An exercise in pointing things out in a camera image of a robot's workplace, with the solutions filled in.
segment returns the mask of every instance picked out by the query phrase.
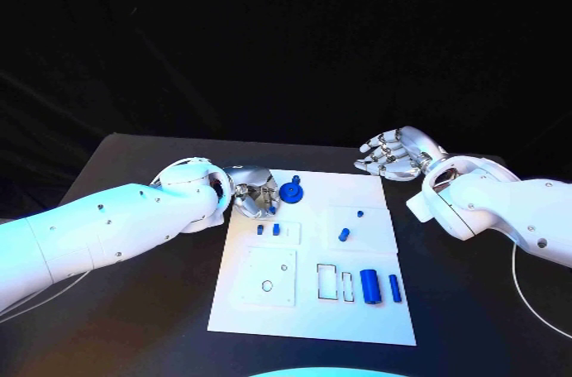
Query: blue screw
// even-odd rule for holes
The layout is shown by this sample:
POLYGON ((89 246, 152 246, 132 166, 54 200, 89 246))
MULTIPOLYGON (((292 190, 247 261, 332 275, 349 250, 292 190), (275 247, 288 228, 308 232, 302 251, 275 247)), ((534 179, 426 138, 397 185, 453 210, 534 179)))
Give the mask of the blue screw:
POLYGON ((347 240, 347 238, 348 238, 348 229, 347 228, 344 228, 341 230, 341 234, 337 238, 339 239, 341 242, 344 242, 347 240))

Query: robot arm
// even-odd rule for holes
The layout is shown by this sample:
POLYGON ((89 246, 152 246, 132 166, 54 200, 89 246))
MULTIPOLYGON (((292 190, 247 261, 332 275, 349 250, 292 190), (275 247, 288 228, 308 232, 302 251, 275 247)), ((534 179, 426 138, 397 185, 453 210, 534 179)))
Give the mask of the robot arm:
MULTIPOLYGON (((407 201, 420 222, 437 220, 462 241, 486 228, 502 232, 530 254, 572 267, 572 185, 554 180, 524 180, 495 162, 469 156, 449 157, 432 139, 414 128, 396 133, 394 147, 374 160, 374 153, 354 166, 386 179, 413 179, 424 173, 422 191, 407 201), (406 150, 400 161, 390 158, 406 150)), ((386 133, 374 139, 384 140, 386 133)), ((361 152, 375 146, 371 139, 361 152)))
POLYGON ((233 167, 226 173, 208 160, 190 158, 168 166, 149 186, 122 185, 2 224, 0 311, 69 276, 148 251, 179 232, 220 225, 237 190, 237 210, 247 217, 267 216, 269 206, 275 212, 279 205, 275 188, 267 169, 233 167), (264 182, 247 181, 253 175, 264 182))

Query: black table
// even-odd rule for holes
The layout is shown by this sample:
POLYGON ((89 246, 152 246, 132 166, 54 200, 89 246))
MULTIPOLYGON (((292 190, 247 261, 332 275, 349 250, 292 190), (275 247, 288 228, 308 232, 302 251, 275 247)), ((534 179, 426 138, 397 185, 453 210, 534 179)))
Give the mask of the black table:
MULTIPOLYGON (((146 184, 188 156, 218 166, 360 173, 358 152, 347 148, 110 135, 61 202, 146 184)), ((462 242, 433 220, 422 224, 404 206, 420 179, 383 180, 383 188, 416 347, 207 332, 223 225, 94 270, 44 306, 0 325, 0 375, 252 375, 308 366, 404 375, 570 375, 572 341, 541 325, 517 297, 509 241, 486 231, 462 242)), ((517 270, 530 303, 572 331, 568 270, 521 252, 517 270)))

